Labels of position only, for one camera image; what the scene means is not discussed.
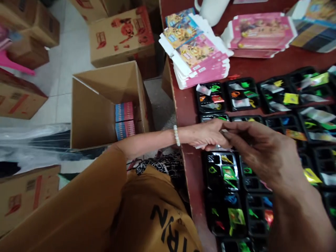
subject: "open cardboard box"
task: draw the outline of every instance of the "open cardboard box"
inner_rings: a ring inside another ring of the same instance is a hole
[[[152,105],[136,61],[75,74],[71,148],[117,142],[115,105],[125,102],[133,102],[135,133],[154,131]]]

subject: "pink printed box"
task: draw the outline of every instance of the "pink printed box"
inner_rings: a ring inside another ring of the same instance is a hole
[[[276,12],[235,16],[221,37],[229,48],[285,49],[297,35],[292,19]]]

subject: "sleeve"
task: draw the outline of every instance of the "sleeve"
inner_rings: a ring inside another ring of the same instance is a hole
[[[109,148],[0,240],[0,251],[103,251],[126,182],[126,157]]]

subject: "finger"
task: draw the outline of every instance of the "finger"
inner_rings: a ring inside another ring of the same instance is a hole
[[[241,138],[239,135],[224,132],[225,138],[228,139],[231,145],[233,145],[237,151],[241,154],[243,158],[247,158],[249,156],[257,156],[259,153],[256,149],[248,145],[248,143]]]

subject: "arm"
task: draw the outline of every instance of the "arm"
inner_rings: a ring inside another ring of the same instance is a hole
[[[273,190],[269,250],[335,251],[335,231],[319,192],[303,174],[295,141],[257,122],[228,122],[225,127],[225,137]]]

